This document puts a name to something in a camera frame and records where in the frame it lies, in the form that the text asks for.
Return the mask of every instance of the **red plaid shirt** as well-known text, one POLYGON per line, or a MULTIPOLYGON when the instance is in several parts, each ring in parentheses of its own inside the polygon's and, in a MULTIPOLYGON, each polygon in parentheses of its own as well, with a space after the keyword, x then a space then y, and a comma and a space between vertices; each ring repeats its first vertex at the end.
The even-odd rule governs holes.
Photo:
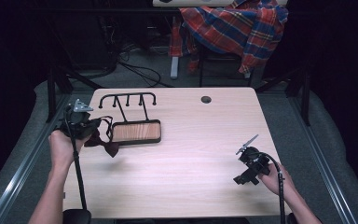
POLYGON ((180 8, 183 20, 172 27, 169 54, 193 55, 189 65, 198 65, 197 39, 217 53, 235 53, 242 57, 240 72, 264 64, 282 39, 288 11, 276 0, 236 0, 225 8, 180 8))

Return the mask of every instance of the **table surface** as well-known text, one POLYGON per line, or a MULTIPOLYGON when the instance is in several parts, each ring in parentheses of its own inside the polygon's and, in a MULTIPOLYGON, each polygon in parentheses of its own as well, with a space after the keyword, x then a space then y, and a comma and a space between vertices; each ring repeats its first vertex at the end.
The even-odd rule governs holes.
MULTIPOLYGON (((251 144, 279 161, 255 91, 251 88, 155 88, 97 90, 91 119, 123 121, 106 94, 150 91, 145 105, 161 122, 161 141, 120 147, 111 158, 103 147, 83 147, 80 164, 88 209, 96 218, 246 217, 279 215, 279 198, 262 183, 237 185, 247 169, 238 149, 251 144), (202 96, 209 96, 205 104, 202 96)), ((139 97, 120 98, 128 121, 143 120, 139 97)), ((105 133, 107 125, 100 126, 105 133)), ((74 165, 65 184, 64 210, 81 208, 74 165)))
MULTIPOLYGON (((154 7, 225 7, 230 5, 233 0, 172 0, 164 3, 159 0, 153 0, 154 7)), ((281 6, 286 6, 287 0, 277 0, 281 6)))

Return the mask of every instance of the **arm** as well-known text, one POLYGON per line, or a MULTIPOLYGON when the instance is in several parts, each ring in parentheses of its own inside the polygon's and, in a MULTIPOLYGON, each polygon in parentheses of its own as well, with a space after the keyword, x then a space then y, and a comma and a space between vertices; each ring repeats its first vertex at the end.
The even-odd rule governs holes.
MULTIPOLYGON (((88 140, 76 140, 79 150, 88 140)), ((61 131, 54 131, 48 138, 50 143, 51 170, 42 197, 29 221, 32 223, 62 223, 63 186, 74 161, 74 150, 69 137, 61 131)))
MULTIPOLYGON (((292 209, 292 212, 295 215, 297 222, 299 224, 321 223, 321 221, 312 213, 305 200, 298 193, 295 184, 293 183, 292 177, 282 165, 280 165, 280 167, 284 179, 284 200, 287 202, 287 205, 289 205, 290 209, 292 209)), ((278 194, 278 172, 273 164, 269 165, 269 169, 269 175, 261 174, 258 176, 258 178, 263 181, 263 183, 269 190, 271 190, 271 192, 278 194)))

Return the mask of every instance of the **forearm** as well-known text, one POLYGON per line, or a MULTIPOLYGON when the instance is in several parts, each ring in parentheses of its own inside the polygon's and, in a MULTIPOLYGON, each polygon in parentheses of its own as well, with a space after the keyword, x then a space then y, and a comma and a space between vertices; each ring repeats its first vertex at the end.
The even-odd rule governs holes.
POLYGON ((291 190, 284 196, 296 220, 299 224, 321 223, 321 221, 312 213, 305 200, 296 190, 291 190))
POLYGON ((62 223, 63 186, 68 175, 65 169, 50 171, 48 183, 29 223, 62 223))

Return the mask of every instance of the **plaid shirt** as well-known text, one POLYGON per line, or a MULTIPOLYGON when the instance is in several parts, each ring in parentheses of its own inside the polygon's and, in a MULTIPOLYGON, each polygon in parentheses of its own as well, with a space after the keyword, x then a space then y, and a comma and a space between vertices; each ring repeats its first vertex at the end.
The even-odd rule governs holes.
POLYGON ((169 54, 192 54, 189 69, 198 65, 197 39, 217 53, 241 56, 240 72, 266 63, 282 39, 288 11, 276 0, 235 0, 225 8, 180 8, 182 21, 175 18, 169 54))

